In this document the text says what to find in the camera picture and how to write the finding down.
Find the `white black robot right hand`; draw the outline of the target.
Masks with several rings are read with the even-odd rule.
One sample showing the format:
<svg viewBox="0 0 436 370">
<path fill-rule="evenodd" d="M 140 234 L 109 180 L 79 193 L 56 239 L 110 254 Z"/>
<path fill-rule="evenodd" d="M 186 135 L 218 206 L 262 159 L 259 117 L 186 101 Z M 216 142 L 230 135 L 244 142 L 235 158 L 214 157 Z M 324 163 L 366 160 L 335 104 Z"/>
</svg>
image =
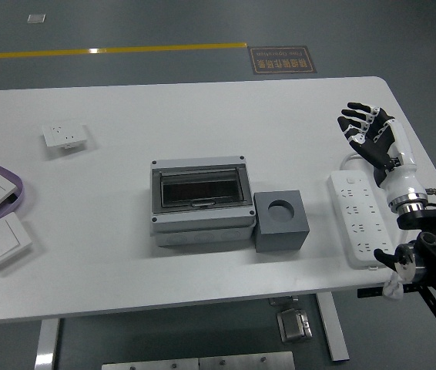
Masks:
<svg viewBox="0 0 436 370">
<path fill-rule="evenodd" d="M 400 123 L 378 106 L 348 103 L 337 118 L 351 148 L 374 168 L 374 181 L 386 193 L 394 213 L 414 204 L 428 203 L 425 188 L 417 179 L 417 164 L 410 141 Z"/>
</svg>

